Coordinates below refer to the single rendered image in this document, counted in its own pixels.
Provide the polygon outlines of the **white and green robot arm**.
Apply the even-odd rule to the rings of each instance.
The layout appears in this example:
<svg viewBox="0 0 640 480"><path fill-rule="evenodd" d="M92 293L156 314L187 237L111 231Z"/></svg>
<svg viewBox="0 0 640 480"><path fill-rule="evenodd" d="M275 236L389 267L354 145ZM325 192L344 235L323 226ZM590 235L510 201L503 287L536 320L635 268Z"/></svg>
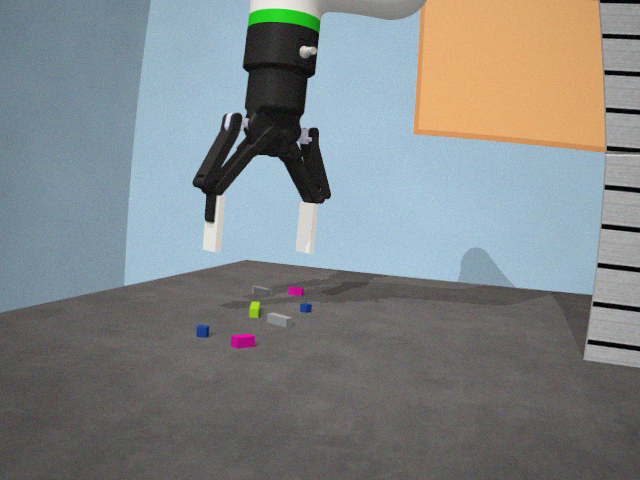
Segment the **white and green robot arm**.
<svg viewBox="0 0 640 480"><path fill-rule="evenodd" d="M327 12L399 20L427 0L250 0L243 69L315 75L320 22ZM311 55L311 56L310 56Z"/></svg>

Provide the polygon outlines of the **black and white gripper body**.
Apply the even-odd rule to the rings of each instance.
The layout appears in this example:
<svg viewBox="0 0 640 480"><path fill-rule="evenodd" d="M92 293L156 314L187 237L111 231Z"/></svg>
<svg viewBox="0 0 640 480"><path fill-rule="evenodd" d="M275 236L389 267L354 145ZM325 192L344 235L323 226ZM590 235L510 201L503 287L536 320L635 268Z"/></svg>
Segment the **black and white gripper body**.
<svg viewBox="0 0 640 480"><path fill-rule="evenodd" d="M282 136L284 130L292 130L296 142L300 138L307 82L308 76L290 70L261 68L249 71L245 100L248 128L243 129L249 144L254 144L268 127L278 129L278 135L259 155L286 156L290 150Z"/></svg>

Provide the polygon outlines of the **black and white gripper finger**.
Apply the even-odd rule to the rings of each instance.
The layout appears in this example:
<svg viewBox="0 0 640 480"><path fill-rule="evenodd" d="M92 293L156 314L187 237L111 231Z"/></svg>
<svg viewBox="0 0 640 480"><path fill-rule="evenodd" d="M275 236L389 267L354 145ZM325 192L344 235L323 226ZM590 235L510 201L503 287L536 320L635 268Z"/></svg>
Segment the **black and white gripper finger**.
<svg viewBox="0 0 640 480"><path fill-rule="evenodd" d="M203 250L221 252L225 206L225 196L221 195L248 163L278 134L276 127L268 127L252 145L245 137L223 165L244 127L248 128L248 118L242 117L241 113L223 116L220 132L193 179L193 186L206 193Z"/></svg>
<svg viewBox="0 0 640 480"><path fill-rule="evenodd" d="M301 130L300 148L293 131L283 131L282 136L291 153L279 159L285 164L304 201L300 202L296 251L314 253L318 203L329 199L331 191L319 148L319 130L316 127Z"/></svg>

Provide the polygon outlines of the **lime green rod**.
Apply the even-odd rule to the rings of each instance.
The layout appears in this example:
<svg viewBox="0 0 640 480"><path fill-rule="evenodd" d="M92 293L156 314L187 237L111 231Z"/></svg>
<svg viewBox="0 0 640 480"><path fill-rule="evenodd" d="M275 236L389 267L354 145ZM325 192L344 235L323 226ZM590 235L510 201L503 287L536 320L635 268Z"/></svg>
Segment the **lime green rod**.
<svg viewBox="0 0 640 480"><path fill-rule="evenodd" d="M249 317L250 318L258 318L260 302L251 302Z"/></svg>

